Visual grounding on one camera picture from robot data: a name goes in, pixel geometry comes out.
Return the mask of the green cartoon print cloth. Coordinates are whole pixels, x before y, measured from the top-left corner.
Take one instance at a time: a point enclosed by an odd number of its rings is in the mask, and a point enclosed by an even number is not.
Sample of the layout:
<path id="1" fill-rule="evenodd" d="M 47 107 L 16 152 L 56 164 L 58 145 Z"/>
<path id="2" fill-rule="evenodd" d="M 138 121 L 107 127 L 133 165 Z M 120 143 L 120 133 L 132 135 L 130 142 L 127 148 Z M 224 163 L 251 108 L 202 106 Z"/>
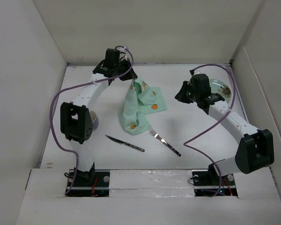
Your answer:
<path id="1" fill-rule="evenodd" d="M 132 80 L 124 102 L 118 112 L 119 122 L 130 135 L 138 135 L 149 129 L 147 114 L 167 110 L 159 87 L 151 87 L 140 78 Z"/>

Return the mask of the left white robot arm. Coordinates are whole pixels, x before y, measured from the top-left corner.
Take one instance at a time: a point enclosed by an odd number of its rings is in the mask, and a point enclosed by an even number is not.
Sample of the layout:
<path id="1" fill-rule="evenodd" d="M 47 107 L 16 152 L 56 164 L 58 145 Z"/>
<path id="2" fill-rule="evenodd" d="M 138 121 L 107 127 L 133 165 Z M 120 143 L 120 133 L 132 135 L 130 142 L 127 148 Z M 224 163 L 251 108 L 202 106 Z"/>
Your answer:
<path id="1" fill-rule="evenodd" d="M 80 85 L 79 95 L 60 106 L 60 131 L 70 141 L 70 151 L 78 159 L 74 170 L 65 173 L 69 186 L 90 186 L 96 180 L 95 163 L 89 149 L 89 139 L 96 125 L 91 118 L 91 108 L 115 79 L 137 78 L 132 68 L 133 58 L 127 54 L 129 51 L 124 46 L 108 48 L 105 58 L 93 70 L 90 81 Z"/>

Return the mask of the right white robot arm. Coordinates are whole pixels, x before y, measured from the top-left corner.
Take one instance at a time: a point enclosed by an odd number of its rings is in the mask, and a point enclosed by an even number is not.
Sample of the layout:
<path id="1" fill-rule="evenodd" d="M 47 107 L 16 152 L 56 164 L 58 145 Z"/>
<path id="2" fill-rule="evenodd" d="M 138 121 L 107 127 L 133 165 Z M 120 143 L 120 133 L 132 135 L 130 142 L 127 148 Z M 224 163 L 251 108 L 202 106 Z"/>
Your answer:
<path id="1" fill-rule="evenodd" d="M 239 114 L 232 112 L 225 98 L 213 93 L 206 74 L 193 75 L 184 81 L 175 99 L 182 103 L 196 103 L 207 115 L 217 120 L 235 139 L 235 156 L 209 165 L 203 176 L 217 185 L 224 176 L 234 173 L 249 174 L 274 163 L 273 135 L 268 129 L 258 129 Z"/>

